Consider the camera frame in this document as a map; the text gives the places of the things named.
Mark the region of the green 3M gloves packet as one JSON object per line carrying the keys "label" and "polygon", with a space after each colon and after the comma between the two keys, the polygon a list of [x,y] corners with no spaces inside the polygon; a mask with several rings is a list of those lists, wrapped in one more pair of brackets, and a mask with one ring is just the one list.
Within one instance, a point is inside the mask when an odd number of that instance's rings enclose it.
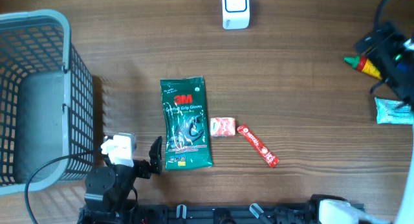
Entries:
{"label": "green 3M gloves packet", "polygon": [[202,76],[161,80],[166,123],[166,170],[194,170],[213,166]]}

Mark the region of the small red patterned box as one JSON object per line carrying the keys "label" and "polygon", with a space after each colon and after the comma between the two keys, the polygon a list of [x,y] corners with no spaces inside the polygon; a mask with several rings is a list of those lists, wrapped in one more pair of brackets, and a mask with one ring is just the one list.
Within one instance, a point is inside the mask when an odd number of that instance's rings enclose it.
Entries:
{"label": "small red patterned box", "polygon": [[210,119],[212,137],[231,137],[235,135],[235,118],[214,117]]}

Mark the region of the red stick sachet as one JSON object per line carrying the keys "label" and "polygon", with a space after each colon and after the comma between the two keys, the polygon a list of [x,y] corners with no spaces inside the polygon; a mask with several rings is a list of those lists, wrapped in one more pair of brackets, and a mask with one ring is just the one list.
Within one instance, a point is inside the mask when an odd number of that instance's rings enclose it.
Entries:
{"label": "red stick sachet", "polygon": [[279,163],[279,159],[258,139],[246,124],[239,126],[237,131],[242,134],[271,168],[274,168]]}

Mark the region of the red yellow sauce bottle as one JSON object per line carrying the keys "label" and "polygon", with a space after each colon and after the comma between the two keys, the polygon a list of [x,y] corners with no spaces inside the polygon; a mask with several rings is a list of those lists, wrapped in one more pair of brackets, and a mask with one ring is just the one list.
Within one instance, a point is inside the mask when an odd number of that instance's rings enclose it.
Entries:
{"label": "red yellow sauce bottle", "polygon": [[361,56],[347,56],[344,62],[349,64],[354,70],[372,76],[373,78],[381,80],[380,71],[373,65],[373,63],[366,57]]}

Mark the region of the light blue wipes pack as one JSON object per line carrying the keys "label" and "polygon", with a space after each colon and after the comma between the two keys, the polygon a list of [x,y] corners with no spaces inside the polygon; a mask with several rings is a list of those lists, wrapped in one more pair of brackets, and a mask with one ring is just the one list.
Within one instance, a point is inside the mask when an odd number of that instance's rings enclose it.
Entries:
{"label": "light blue wipes pack", "polygon": [[413,125],[413,110],[409,105],[397,100],[375,97],[376,122],[378,124]]}

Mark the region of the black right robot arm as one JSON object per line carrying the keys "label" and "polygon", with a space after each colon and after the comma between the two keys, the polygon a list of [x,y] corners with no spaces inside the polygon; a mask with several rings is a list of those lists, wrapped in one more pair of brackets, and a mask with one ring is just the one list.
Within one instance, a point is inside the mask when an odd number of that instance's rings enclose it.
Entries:
{"label": "black right robot arm", "polygon": [[[373,30],[354,45],[373,62],[382,79],[402,102],[399,107],[413,111],[413,39],[405,37],[389,21],[374,23]],[[318,223],[387,223],[355,207],[350,202],[325,198],[316,202]]]}

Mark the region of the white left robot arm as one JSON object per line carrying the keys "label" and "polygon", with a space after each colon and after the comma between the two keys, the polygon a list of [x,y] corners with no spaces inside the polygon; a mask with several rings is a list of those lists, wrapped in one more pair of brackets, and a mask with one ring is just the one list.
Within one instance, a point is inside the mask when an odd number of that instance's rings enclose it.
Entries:
{"label": "white left robot arm", "polygon": [[86,177],[85,206],[78,223],[162,223],[163,211],[140,207],[129,194],[138,192],[137,178],[150,179],[162,172],[162,137],[150,147],[149,160],[135,160],[136,139],[133,134],[118,133],[107,137],[100,146],[106,166],[93,169]]}

